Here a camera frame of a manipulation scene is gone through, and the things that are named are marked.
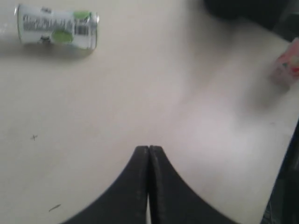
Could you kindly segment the black sleeved forearm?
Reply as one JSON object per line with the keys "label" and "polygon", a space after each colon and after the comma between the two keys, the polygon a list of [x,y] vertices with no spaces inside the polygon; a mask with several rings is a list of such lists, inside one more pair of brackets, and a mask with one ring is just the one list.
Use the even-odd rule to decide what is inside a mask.
{"label": "black sleeved forearm", "polygon": [[205,0],[207,10],[214,16],[234,20],[244,17],[270,30],[278,24],[294,33],[299,31],[299,13],[289,14],[280,21],[290,0]]}

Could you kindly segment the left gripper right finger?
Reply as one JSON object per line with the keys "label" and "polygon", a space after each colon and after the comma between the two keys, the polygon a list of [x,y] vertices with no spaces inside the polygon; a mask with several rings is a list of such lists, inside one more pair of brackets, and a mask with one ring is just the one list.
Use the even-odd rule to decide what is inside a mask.
{"label": "left gripper right finger", "polygon": [[153,224],[232,224],[184,182],[160,146],[149,147],[149,209]]}

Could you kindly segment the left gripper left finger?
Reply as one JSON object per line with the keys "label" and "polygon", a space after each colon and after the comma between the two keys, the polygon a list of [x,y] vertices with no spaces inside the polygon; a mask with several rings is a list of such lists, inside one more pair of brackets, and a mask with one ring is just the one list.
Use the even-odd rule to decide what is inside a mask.
{"label": "left gripper left finger", "polygon": [[124,170],[93,203],[65,224],[145,224],[149,147],[135,148]]}

